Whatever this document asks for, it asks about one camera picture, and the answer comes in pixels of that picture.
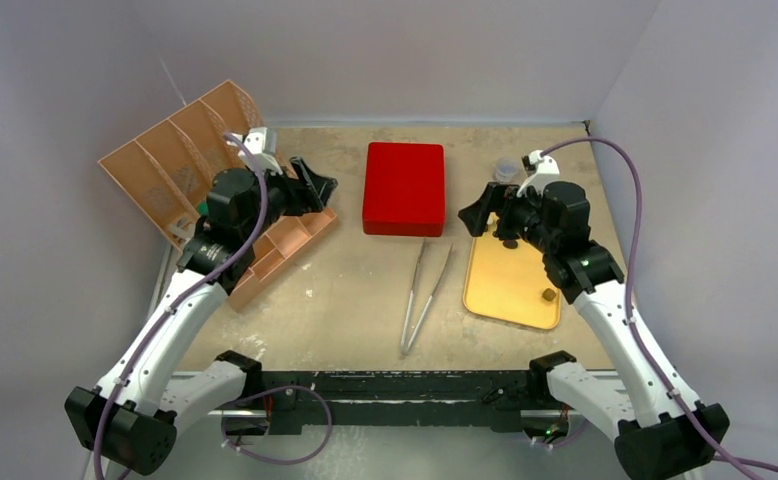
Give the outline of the metal slotted tongs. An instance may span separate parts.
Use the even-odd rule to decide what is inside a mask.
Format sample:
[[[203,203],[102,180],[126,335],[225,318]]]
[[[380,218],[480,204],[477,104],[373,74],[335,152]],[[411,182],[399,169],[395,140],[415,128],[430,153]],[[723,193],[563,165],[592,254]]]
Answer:
[[[425,259],[429,252],[435,247],[443,247],[443,256],[435,280],[429,287],[422,286],[422,278],[425,271]],[[405,311],[402,321],[402,330],[399,338],[399,354],[402,357],[408,356],[419,337],[420,330],[428,318],[435,298],[440,293],[445,279],[449,262],[453,256],[454,245],[452,243],[437,244],[432,241],[422,240],[420,248],[415,258],[413,273],[408,296],[405,305]]]

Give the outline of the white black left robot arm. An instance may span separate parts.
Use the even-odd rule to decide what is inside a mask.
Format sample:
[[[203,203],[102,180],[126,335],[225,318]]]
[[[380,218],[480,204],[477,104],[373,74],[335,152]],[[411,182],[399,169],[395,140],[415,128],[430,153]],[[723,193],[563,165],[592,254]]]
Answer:
[[[94,474],[103,463],[150,475],[184,430],[232,402],[249,409],[268,395],[262,365],[234,351],[218,355],[189,383],[170,384],[201,327],[227,300],[255,259],[254,245],[282,217],[323,212],[338,186],[294,157],[295,174],[260,167],[219,172],[207,213],[183,250],[169,287],[131,346],[91,389],[74,388],[64,409]]]

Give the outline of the red box lid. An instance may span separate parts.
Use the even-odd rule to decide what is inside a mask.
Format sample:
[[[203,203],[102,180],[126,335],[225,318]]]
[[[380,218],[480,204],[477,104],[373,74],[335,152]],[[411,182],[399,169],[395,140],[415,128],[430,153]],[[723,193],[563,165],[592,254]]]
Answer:
[[[436,238],[443,234],[446,212],[443,146],[368,145],[361,213],[365,234]]]

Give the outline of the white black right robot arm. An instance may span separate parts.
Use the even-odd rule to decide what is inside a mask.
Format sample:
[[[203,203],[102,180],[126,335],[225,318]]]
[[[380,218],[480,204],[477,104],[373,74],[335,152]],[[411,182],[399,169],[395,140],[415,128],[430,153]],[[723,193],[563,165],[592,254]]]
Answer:
[[[730,426],[724,408],[704,404],[676,373],[635,306],[612,254],[590,237],[590,203],[577,184],[555,181],[539,193],[490,182],[459,219],[473,237],[522,240],[542,255],[552,284],[590,326],[624,390],[589,374],[565,351],[531,361],[529,399],[575,408],[612,442],[631,479],[672,479],[710,463]]]

